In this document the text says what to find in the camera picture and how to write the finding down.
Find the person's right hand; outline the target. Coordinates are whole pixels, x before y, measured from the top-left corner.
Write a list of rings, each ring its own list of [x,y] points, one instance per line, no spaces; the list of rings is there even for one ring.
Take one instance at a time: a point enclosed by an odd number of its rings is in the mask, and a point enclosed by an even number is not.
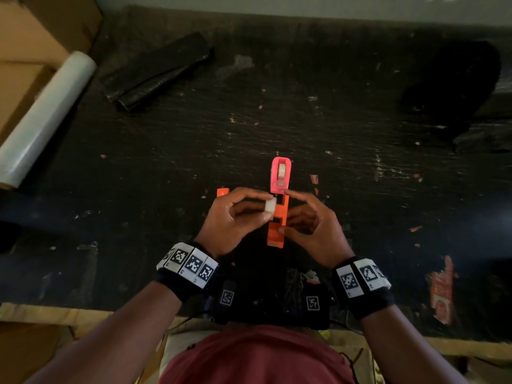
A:
[[[309,235],[309,245],[301,247],[318,264],[333,269],[355,257],[333,210],[312,193],[286,189],[285,194],[303,202],[288,209],[286,226]]]

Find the person's left hand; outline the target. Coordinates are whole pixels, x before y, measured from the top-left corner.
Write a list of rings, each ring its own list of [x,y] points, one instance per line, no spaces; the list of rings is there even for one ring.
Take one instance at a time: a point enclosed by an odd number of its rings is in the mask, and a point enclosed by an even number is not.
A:
[[[194,242],[213,258],[232,252],[248,235],[239,232],[239,216],[265,215],[265,201],[272,197],[264,191],[239,187],[216,198]]]

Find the orange plastic tool body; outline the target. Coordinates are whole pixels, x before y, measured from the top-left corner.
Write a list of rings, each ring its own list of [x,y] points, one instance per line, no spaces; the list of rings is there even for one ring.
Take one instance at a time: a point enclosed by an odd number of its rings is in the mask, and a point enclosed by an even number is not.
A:
[[[267,245],[282,249],[284,236],[278,232],[279,227],[286,226],[289,205],[289,195],[283,194],[282,202],[277,200],[277,208],[272,221],[268,222]]]

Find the person's left forearm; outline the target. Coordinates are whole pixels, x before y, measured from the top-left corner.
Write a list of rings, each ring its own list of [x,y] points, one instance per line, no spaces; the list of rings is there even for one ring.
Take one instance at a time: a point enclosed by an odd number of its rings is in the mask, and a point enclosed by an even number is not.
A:
[[[182,303],[199,292],[173,273],[150,282],[24,384],[134,384]]]

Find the pink tape dispenser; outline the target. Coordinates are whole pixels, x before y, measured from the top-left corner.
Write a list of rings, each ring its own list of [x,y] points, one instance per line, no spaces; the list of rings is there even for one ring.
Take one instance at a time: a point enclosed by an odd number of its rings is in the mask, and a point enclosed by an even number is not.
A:
[[[284,194],[289,188],[292,162],[289,158],[277,156],[272,160],[270,172],[270,193]]]

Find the black chest device with markers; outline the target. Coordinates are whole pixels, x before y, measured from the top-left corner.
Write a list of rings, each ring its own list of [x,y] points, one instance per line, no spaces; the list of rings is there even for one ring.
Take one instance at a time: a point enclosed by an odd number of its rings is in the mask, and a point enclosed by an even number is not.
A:
[[[327,330],[332,293],[313,271],[279,270],[250,278],[241,271],[218,277],[209,289],[204,316],[211,322]]]

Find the black left wristband with markers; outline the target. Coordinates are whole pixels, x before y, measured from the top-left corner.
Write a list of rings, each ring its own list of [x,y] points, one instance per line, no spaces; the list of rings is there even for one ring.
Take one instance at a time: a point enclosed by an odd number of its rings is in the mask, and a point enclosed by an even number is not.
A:
[[[176,243],[156,266],[155,281],[186,303],[204,295],[213,283],[219,263],[198,243]]]

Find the black wristband with markers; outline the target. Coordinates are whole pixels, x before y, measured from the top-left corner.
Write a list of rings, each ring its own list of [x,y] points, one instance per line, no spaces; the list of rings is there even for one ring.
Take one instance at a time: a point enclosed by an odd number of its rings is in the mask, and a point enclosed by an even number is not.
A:
[[[155,281],[186,303],[204,295],[213,283],[219,263],[198,243],[176,243],[156,266]]]
[[[371,259],[352,257],[336,265],[331,284],[341,306],[358,321],[395,304],[391,283]]]

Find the black right wristband with markers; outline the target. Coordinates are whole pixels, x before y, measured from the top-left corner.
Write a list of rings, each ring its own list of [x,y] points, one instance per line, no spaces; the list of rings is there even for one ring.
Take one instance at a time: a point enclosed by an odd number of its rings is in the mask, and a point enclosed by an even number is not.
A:
[[[336,265],[331,284],[341,306],[358,321],[395,304],[391,283],[371,259],[352,257]]]

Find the red shirt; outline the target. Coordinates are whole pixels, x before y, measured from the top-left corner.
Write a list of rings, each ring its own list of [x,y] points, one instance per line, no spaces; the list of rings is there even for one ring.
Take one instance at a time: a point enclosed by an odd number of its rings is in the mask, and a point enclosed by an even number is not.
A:
[[[158,384],[355,384],[349,361],[311,332],[272,325],[171,335]]]

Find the torn red label scrap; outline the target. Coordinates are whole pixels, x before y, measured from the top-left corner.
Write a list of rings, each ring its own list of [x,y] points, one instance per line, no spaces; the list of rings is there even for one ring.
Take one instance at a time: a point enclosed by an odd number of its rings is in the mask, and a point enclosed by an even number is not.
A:
[[[454,280],[458,278],[453,260],[444,256],[444,268],[427,274],[430,289],[430,306],[434,317],[443,325],[449,326],[454,316]]]

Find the folded black plastic bag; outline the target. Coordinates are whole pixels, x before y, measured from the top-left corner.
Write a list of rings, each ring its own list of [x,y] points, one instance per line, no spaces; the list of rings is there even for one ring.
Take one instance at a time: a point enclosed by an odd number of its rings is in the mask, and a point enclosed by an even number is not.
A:
[[[163,86],[207,61],[213,48],[198,31],[140,54],[100,79],[105,97],[131,111]]]

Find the crumpled black plastic sheet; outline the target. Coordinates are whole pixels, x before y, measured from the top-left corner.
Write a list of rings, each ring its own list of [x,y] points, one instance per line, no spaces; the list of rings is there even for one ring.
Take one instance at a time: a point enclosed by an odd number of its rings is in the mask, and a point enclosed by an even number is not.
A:
[[[453,146],[458,153],[512,153],[512,118],[474,123]]]

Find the clear plastic film roll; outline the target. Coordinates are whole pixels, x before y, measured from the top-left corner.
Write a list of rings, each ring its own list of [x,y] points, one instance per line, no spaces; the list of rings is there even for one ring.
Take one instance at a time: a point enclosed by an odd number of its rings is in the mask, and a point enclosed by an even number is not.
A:
[[[75,104],[97,65],[73,52],[0,146],[0,188],[16,189]]]

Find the brown cardboard box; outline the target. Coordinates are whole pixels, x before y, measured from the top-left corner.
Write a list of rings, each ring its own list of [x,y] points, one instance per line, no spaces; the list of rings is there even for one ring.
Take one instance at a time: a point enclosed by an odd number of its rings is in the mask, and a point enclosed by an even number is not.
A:
[[[0,384],[23,384],[73,340],[68,326],[0,322]]]

